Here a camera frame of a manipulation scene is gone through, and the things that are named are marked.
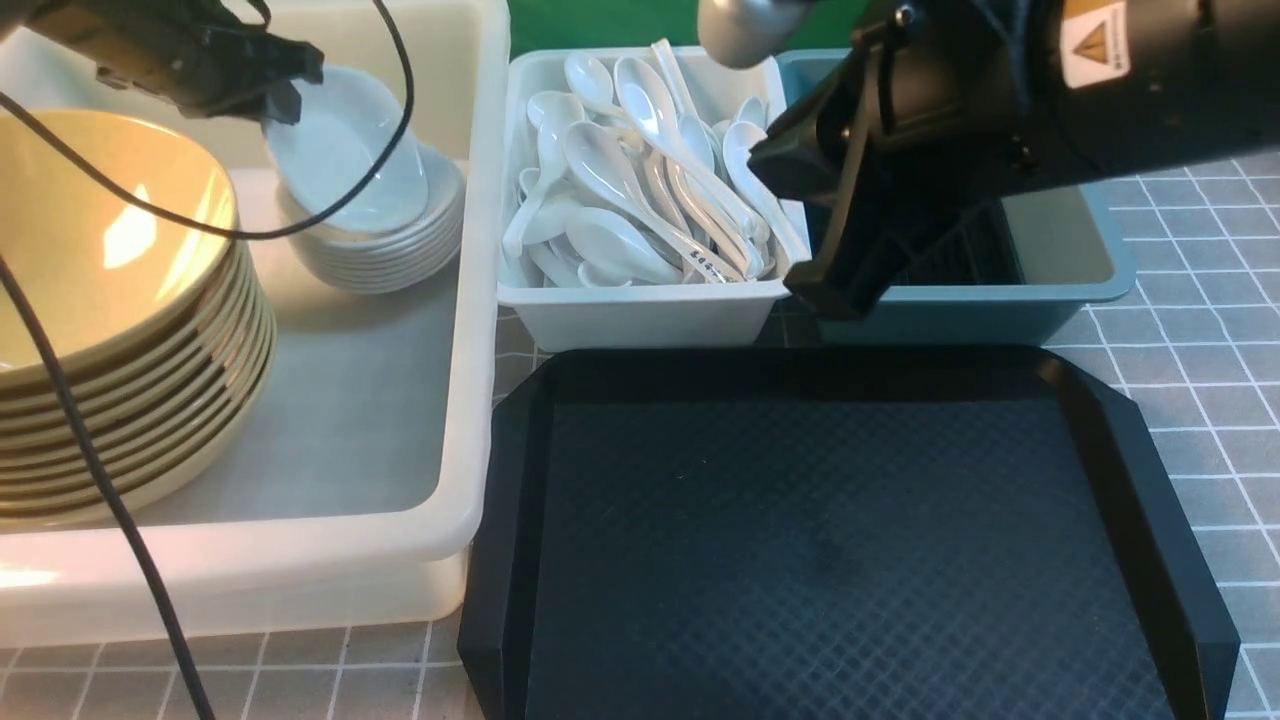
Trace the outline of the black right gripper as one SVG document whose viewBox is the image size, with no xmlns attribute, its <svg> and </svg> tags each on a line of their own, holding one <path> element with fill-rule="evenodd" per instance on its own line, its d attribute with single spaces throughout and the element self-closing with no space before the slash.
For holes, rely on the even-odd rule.
<svg viewBox="0 0 1280 720">
<path fill-rule="evenodd" d="M 1057 1 L 874 1 L 849 55 L 776 120 L 749 167 L 829 208 L 785 283 L 824 319 L 867 318 L 972 215 L 1048 182 L 1039 110 Z"/>
</svg>

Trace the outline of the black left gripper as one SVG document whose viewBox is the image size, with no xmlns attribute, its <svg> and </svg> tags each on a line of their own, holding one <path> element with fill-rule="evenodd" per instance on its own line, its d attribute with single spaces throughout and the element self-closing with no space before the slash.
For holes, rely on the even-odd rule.
<svg viewBox="0 0 1280 720">
<path fill-rule="evenodd" d="M 91 60 L 99 83 L 160 99 L 186 118 L 293 126 L 293 83 L 321 83 L 324 53 L 271 33 L 268 3 L 248 5 L 257 22 L 224 1 L 27 1 L 26 28 Z"/>
</svg>

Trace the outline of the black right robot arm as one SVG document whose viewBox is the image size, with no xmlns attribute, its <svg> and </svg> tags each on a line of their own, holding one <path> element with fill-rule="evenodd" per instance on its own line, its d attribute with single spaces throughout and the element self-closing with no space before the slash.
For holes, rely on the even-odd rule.
<svg viewBox="0 0 1280 720">
<path fill-rule="evenodd" d="M 831 217 L 783 282 L 860 320 L 1007 197 L 1275 149 L 1275 1 L 872 1 L 749 151 Z"/>
</svg>

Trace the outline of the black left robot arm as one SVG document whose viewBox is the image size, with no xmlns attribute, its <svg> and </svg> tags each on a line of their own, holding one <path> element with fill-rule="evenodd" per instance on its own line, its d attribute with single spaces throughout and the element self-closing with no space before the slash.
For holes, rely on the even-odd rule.
<svg viewBox="0 0 1280 720">
<path fill-rule="evenodd" d="M 293 126 L 294 82 L 321 85 L 324 53 L 270 33 L 223 1 L 5 1 L 3 36 L 19 27 L 90 59 L 97 81 L 161 99 L 192 119 L 237 118 Z"/>
</svg>

